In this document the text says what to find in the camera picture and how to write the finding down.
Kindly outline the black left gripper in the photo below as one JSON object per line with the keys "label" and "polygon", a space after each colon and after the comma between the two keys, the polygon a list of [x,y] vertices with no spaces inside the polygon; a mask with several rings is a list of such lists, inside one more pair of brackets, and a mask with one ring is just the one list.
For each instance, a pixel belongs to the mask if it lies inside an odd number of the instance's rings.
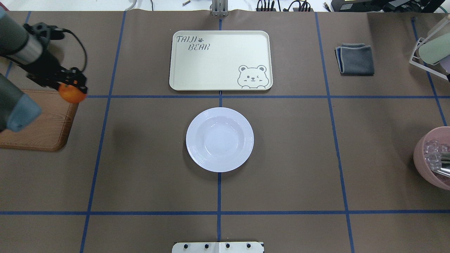
{"label": "black left gripper", "polygon": [[87,78],[77,67],[64,68],[52,53],[42,53],[38,59],[27,64],[27,78],[42,87],[58,90],[60,83],[72,85],[83,94],[88,93]]}

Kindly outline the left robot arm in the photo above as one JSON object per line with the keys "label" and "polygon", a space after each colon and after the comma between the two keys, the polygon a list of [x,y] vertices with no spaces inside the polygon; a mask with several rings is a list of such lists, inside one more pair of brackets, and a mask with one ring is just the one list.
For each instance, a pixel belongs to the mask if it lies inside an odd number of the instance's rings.
{"label": "left robot arm", "polygon": [[[1,58],[9,62],[7,71],[15,65],[27,79],[43,88],[55,90],[66,102],[77,104],[88,95],[85,69],[87,51],[78,36],[69,29],[39,22],[20,24],[5,8],[1,8]],[[65,68],[50,51],[50,42],[72,35],[81,46],[83,67]],[[42,113],[29,95],[13,83],[8,75],[1,75],[1,132],[20,132]]]}

